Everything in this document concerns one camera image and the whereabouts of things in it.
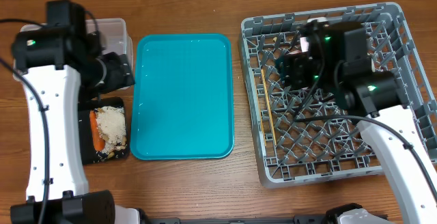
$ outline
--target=cooked carrot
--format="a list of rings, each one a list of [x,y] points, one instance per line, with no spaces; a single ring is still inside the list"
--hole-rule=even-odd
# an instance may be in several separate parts
[[[104,148],[104,140],[100,137],[97,127],[97,119],[94,111],[89,112],[89,121],[91,123],[91,134],[93,135],[93,144],[96,151],[101,151]]]

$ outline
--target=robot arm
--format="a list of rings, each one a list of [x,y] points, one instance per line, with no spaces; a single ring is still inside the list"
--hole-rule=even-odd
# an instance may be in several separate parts
[[[435,222],[437,203],[432,188],[437,186],[436,170],[419,139],[404,89],[392,72],[375,70],[367,53],[365,29],[357,22],[330,25],[319,18],[303,26],[300,35],[302,52],[284,55],[276,62],[281,80],[294,89],[312,85],[333,93],[337,106],[348,115],[377,120],[403,136],[414,147],[418,160],[385,128],[366,121],[357,124],[363,141],[381,163],[404,221]],[[320,120],[298,119],[298,114],[296,118],[295,122]],[[420,162],[430,180],[419,167]],[[375,223],[373,217],[377,218],[368,219],[371,215],[357,207],[343,208],[333,216],[331,223],[343,224]]]
[[[47,3],[47,26],[21,32],[12,47],[16,69],[45,107],[50,184],[43,223],[144,223],[142,210],[114,204],[109,191],[89,193],[79,147],[78,103],[134,84],[125,56],[101,55],[100,32],[87,34],[85,10],[69,1]],[[31,170],[27,203],[11,207],[13,223],[36,223],[44,201],[44,129],[40,108],[25,85]]]
[[[437,173],[421,143],[409,107],[401,105],[379,111],[375,120],[398,131],[419,155],[434,186]],[[361,121],[357,124],[363,140],[371,146],[381,163],[387,180],[396,196],[405,223],[433,223],[437,204],[418,162],[410,150],[392,133],[378,125]]]

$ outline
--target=wooden table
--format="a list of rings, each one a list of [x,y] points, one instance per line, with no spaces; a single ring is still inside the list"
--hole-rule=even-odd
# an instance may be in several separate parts
[[[109,189],[117,204],[143,208],[151,217],[292,216],[324,213],[329,208],[356,202],[372,213],[388,214],[390,220],[401,222],[398,205],[384,176],[275,190],[261,186],[237,41],[241,21],[250,16],[395,1],[405,12],[428,79],[437,87],[437,0],[75,1],[97,18],[123,18],[135,46],[142,37],[154,33],[217,32],[230,39],[233,55],[235,148],[230,156],[223,160],[144,162],[131,155],[127,160],[90,165],[85,167],[90,191]],[[44,2],[0,1],[0,18],[44,22]],[[10,45],[21,26],[0,25],[0,56],[10,63]],[[4,68],[0,68],[0,83],[0,171],[3,174],[0,223],[8,223],[10,206],[25,201],[30,164],[29,123],[21,84]],[[124,99],[129,121],[132,94],[133,88],[111,94]]]

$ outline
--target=plastic dish rack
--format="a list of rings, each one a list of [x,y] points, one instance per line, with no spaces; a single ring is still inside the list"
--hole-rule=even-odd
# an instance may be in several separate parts
[[[309,18],[321,16],[330,23],[363,24],[375,67],[395,73],[399,84],[404,86],[416,115],[417,130],[435,163],[437,103],[399,5],[378,3],[258,16],[242,21],[239,43],[261,183],[276,188],[383,173],[375,154],[350,120],[307,125],[290,122],[293,117],[288,111],[303,101],[308,89],[284,88],[274,61],[289,53],[297,27]],[[321,100],[329,95],[319,89],[314,96]],[[346,113],[334,100],[321,103],[312,98],[302,114],[311,117]]]

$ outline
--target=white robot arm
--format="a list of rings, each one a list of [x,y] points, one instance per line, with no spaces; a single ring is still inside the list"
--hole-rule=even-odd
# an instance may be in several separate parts
[[[414,125],[409,107],[401,105],[379,111],[374,119],[395,129],[419,155],[433,187],[437,186],[437,173],[431,164]],[[423,175],[412,152],[391,132],[376,124],[358,123],[363,141],[371,146],[381,163],[387,180],[396,196],[405,223],[435,223],[437,203],[429,182]]]
[[[141,209],[116,206],[109,191],[89,193],[81,161],[78,103],[133,85],[134,79],[126,56],[101,54],[100,32],[87,34],[85,13],[67,0],[48,2],[47,25],[19,33],[12,46],[20,72],[1,60],[23,82],[30,121],[27,203],[11,207],[12,223],[148,222]]]

